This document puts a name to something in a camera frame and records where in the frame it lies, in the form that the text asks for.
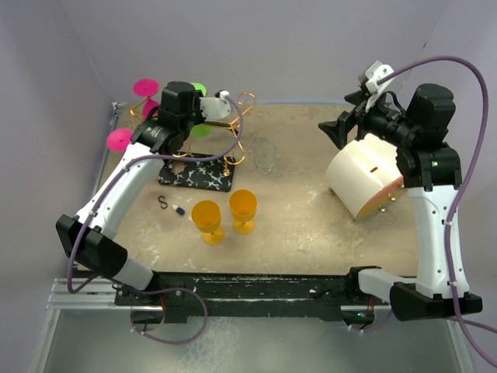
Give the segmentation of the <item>pink wine glass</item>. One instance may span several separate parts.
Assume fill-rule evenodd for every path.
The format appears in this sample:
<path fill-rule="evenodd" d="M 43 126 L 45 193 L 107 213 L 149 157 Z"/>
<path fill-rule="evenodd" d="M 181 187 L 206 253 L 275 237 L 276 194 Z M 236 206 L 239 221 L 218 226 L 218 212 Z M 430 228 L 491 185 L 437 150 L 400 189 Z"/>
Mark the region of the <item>pink wine glass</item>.
<path fill-rule="evenodd" d="M 120 128 L 112 131 L 106 138 L 106 146 L 112 152 L 125 152 L 130 144 L 133 131 L 129 128 Z"/>
<path fill-rule="evenodd" d="M 158 102 L 152 97 L 159 91 L 159 83 L 151 78 L 143 78 L 134 83 L 133 92 L 136 96 L 142 97 L 142 103 L 136 105 L 131 111 L 134 117 L 145 118 L 153 108 L 158 106 Z"/>

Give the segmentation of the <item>gold wine glass rack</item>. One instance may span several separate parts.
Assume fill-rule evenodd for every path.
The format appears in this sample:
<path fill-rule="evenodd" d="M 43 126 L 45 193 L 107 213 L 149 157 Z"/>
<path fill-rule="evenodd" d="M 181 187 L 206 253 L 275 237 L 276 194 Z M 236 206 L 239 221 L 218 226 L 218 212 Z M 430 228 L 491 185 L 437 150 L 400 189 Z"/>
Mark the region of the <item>gold wine glass rack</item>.
<path fill-rule="evenodd" d="M 256 96 L 251 92 L 241 93 L 237 100 L 244 115 L 257 103 Z M 211 120 L 205 124 L 199 124 L 193 128 L 192 136 L 196 137 L 195 133 L 200 131 L 200 128 L 210 128 L 210 130 L 216 128 L 229 131 L 236 138 L 239 132 L 238 129 L 240 128 L 239 118 L 240 116 L 237 116 L 228 123 Z M 239 150 L 240 159 L 235 158 L 235 149 Z M 242 143 L 238 141 L 236 148 L 233 148 L 229 153 L 223 155 L 223 157 L 210 160 L 209 162 L 186 162 L 183 160 L 191 158 L 205 159 L 211 156 L 213 155 L 191 152 L 189 146 L 187 151 L 180 151 L 178 154 L 173 155 L 174 160 L 165 160 L 165 165 L 158 174 L 158 184 L 167 187 L 230 192 L 235 167 L 245 160 L 245 150 Z M 175 170 L 176 166 L 183 166 L 183 168 Z"/>

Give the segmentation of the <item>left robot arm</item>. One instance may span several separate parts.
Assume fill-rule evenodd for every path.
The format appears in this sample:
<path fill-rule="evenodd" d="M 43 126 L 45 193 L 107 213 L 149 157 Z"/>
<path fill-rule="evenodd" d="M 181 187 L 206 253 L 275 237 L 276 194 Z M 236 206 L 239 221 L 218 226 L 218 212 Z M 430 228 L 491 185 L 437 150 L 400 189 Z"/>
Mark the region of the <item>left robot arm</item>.
<path fill-rule="evenodd" d="M 131 136 L 121 161 L 90 201 L 72 216 L 63 214 L 56 230 L 68 257 L 67 287 L 72 285 L 76 263 L 133 288 L 143 305 L 157 301 L 160 290 L 154 271 L 132 259 L 114 242 L 124 215 L 164 163 L 174 159 L 191 130 L 209 120 L 227 117 L 240 107 L 228 91 L 205 96 L 188 82 L 173 81 L 162 90 L 160 103 L 150 109 Z"/>

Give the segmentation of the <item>pink wine glass front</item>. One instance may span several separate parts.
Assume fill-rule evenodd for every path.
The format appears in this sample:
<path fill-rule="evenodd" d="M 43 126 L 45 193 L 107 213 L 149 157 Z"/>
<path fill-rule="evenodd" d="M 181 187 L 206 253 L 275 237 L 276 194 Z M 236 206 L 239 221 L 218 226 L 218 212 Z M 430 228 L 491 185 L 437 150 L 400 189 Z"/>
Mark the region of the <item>pink wine glass front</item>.
<path fill-rule="evenodd" d="M 112 152 L 125 152 L 130 144 L 133 131 L 129 128 L 120 128 L 112 131 L 106 138 L 106 146 Z"/>

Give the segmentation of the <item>orange wine glass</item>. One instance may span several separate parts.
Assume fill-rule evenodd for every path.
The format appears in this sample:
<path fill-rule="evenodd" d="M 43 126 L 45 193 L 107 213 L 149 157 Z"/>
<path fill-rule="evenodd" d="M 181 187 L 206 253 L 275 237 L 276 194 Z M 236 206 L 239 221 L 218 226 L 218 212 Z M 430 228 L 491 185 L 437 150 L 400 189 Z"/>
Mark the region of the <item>orange wine glass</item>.
<path fill-rule="evenodd" d="M 257 199 L 250 190 L 237 190 L 229 198 L 233 217 L 232 227 L 240 235 L 248 235 L 255 229 Z"/>
<path fill-rule="evenodd" d="M 221 210 L 212 200 L 202 200 L 192 209 L 191 218 L 201 232 L 202 240 L 207 245 L 217 245 L 224 239 L 221 225 Z"/>

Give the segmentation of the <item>green wine glass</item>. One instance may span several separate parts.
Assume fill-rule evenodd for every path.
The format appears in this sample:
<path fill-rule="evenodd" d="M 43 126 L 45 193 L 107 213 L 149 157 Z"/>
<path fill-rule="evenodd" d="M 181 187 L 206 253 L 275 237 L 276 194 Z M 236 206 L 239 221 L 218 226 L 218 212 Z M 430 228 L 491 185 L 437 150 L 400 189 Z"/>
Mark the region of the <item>green wine glass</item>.
<path fill-rule="evenodd" d="M 203 94 L 203 96 L 207 96 L 207 88 L 199 82 L 192 82 L 192 86 L 196 90 L 200 90 Z M 210 132 L 212 131 L 212 128 L 205 125 L 205 124 L 199 124 L 193 127 L 191 130 L 190 136 L 193 138 L 202 138 L 206 137 Z"/>

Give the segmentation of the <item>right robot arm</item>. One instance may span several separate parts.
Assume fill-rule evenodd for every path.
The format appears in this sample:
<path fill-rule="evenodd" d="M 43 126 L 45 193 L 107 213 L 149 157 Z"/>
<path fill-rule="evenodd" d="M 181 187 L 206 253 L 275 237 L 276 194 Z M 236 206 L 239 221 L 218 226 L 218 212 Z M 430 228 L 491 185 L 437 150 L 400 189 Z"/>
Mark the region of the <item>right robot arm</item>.
<path fill-rule="evenodd" d="M 461 260 L 456 198 L 462 190 L 461 161 L 444 140 L 455 113 L 453 93 L 420 85 L 407 108 L 393 92 L 364 91 L 345 98 L 352 109 L 319 124 L 338 153 L 325 178 L 354 218 L 407 193 L 415 214 L 418 267 L 414 278 L 380 267 L 354 267 L 346 297 L 363 304 L 386 301 L 401 321 L 447 318 L 482 310 L 471 293 Z"/>

